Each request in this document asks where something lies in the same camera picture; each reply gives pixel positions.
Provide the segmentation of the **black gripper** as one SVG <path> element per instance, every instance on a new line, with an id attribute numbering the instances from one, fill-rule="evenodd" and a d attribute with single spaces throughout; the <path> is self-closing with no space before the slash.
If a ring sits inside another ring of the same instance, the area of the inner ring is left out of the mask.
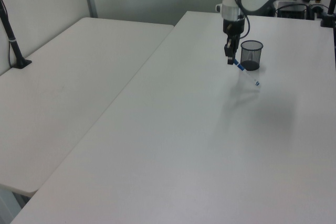
<path id="1" fill-rule="evenodd" d="M 233 36 L 233 40 L 231 38 L 227 39 L 227 42 L 224 46 L 225 56 L 227 57 L 227 64 L 233 65 L 235 54 L 237 52 L 240 36 L 244 32 L 245 29 L 245 19 L 239 20 L 227 20 L 223 19 L 223 32 L 227 36 Z"/>

